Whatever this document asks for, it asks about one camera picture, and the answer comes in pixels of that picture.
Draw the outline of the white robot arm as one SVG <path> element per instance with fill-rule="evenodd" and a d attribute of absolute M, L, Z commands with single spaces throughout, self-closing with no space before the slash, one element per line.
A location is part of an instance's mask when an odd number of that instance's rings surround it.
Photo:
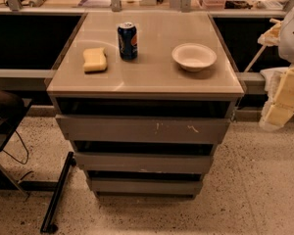
<path fill-rule="evenodd" d="M 294 6 L 284 20 L 263 33 L 258 42 L 277 46 L 279 57 L 290 63 L 287 69 L 266 69 L 261 72 L 266 81 L 268 99 L 263 106 L 259 125 L 266 131 L 275 131 L 294 116 Z"/>

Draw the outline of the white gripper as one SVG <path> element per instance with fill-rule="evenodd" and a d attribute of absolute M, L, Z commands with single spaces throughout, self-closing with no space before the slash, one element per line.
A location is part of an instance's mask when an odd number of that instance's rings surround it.
<path fill-rule="evenodd" d="M 279 83 L 273 101 L 267 100 L 261 112 L 259 126 L 265 131 L 282 128 L 294 116 L 294 65 L 261 70 L 265 91 Z"/>

